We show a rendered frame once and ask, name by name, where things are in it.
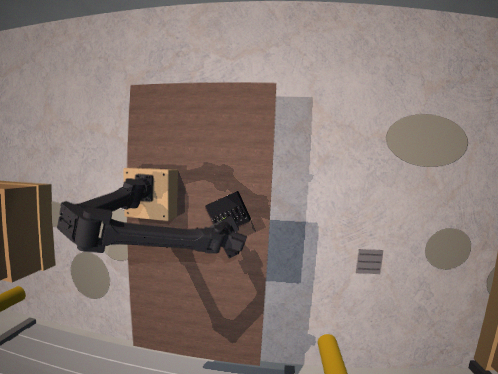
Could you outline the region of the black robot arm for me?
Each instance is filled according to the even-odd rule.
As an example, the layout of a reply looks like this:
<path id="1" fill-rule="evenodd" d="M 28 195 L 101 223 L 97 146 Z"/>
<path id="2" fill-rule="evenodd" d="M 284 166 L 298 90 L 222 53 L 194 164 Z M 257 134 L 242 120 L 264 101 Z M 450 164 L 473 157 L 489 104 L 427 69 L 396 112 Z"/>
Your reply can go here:
<path id="1" fill-rule="evenodd" d="M 140 201 L 153 201 L 153 175 L 136 174 L 135 179 L 127 178 L 125 181 L 118 190 L 76 204 L 78 206 L 68 201 L 61 202 L 57 229 L 75 243 L 78 250 L 104 253 L 105 246 L 125 244 L 219 253 L 223 247 L 228 258 L 242 251 L 247 236 L 235 232 L 232 226 L 228 234 L 224 225 L 179 229 L 111 219 L 112 212 L 119 208 L 135 209 L 139 207 Z M 144 199 L 141 199 L 141 195 Z M 99 238 L 101 223 L 103 229 Z"/>

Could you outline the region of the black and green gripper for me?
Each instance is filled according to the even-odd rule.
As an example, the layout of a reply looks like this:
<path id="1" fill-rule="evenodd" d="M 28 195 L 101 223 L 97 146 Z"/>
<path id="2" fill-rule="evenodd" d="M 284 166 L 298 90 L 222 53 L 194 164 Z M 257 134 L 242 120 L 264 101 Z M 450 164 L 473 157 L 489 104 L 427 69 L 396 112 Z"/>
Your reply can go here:
<path id="1" fill-rule="evenodd" d="M 228 234 L 229 234 L 229 227 L 232 226 L 234 231 L 237 232 L 239 231 L 239 228 L 238 226 L 236 225 L 235 221 L 234 221 L 234 218 L 232 215 L 222 219 L 222 220 L 219 220 L 217 223 L 211 225 L 210 227 L 213 228 L 215 225 L 224 225 L 227 227 L 228 229 Z"/>

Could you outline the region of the black lighting desk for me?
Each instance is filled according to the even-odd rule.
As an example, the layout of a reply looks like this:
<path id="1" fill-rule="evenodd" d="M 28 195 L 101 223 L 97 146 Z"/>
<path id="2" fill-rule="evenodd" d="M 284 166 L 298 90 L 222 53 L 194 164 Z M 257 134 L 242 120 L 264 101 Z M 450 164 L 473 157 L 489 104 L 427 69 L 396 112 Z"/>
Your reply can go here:
<path id="1" fill-rule="evenodd" d="M 212 222 L 214 221 L 213 224 L 230 215 L 233 216 L 237 226 L 250 222 L 251 218 L 239 191 L 236 194 L 234 193 L 205 206 Z"/>

